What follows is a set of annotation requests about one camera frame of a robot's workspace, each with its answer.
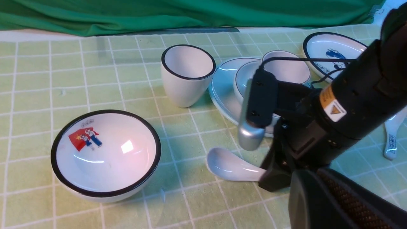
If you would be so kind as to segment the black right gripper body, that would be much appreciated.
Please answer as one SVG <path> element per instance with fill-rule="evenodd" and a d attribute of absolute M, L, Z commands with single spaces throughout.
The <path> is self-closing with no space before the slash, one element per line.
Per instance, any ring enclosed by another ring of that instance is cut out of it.
<path fill-rule="evenodd" d="M 353 146 L 353 84 L 333 81 L 325 89 L 279 82 L 272 164 L 281 169 L 315 169 L 331 164 Z"/>

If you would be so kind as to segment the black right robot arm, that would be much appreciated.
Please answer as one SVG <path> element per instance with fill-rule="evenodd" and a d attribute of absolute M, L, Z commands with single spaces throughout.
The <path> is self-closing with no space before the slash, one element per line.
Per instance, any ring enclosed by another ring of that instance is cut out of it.
<path fill-rule="evenodd" d="M 405 229 L 406 211 L 329 168 L 406 106 L 406 4 L 390 11 L 374 40 L 324 89 L 283 82 L 261 64 L 245 120 L 264 130 L 280 119 L 259 186 L 290 188 L 292 229 Z"/>

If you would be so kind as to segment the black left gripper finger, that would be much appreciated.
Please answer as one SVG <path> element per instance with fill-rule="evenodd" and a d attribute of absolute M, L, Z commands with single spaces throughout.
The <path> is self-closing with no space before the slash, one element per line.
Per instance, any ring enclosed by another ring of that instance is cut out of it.
<path fill-rule="evenodd" d="M 405 229 L 405 210 L 332 169 L 294 171 L 292 229 Z"/>

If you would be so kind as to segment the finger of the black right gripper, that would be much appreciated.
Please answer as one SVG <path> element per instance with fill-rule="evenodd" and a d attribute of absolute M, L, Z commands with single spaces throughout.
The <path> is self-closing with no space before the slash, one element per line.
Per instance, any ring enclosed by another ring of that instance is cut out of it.
<path fill-rule="evenodd" d="M 268 192 L 275 192 L 290 187 L 296 164 L 281 143 L 273 143 L 260 168 L 266 172 L 260 177 L 258 186 Z"/>

